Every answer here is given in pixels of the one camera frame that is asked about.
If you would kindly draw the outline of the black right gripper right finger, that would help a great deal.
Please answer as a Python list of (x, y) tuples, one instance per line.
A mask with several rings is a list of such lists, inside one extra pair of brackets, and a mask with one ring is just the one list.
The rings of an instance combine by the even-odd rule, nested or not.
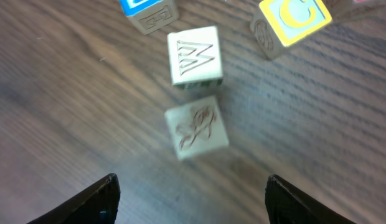
[(271, 224), (355, 224), (282, 177), (268, 177), (265, 205)]

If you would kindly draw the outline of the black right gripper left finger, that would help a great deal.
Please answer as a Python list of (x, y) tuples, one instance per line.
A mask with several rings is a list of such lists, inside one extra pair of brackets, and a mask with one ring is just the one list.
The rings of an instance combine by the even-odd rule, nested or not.
[(28, 224), (114, 224), (120, 195), (118, 176), (110, 173)]

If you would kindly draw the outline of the wooden block with fish drawing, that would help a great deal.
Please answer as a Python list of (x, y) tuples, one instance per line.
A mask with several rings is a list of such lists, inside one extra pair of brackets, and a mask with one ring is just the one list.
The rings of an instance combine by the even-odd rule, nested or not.
[(171, 108), (164, 116), (179, 160), (229, 145), (215, 96)]

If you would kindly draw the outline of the wooden block with M outline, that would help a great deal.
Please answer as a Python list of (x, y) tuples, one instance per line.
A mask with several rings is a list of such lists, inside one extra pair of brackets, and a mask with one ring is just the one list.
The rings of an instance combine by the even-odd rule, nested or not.
[(224, 80), (216, 26), (167, 35), (172, 85), (183, 90), (219, 86)]

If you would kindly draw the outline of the blue faced wooden letter block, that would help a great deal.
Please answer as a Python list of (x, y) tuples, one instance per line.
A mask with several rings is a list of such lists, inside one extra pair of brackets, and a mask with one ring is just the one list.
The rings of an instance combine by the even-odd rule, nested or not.
[(142, 34), (150, 34), (179, 18), (175, 0), (120, 0), (125, 16)]

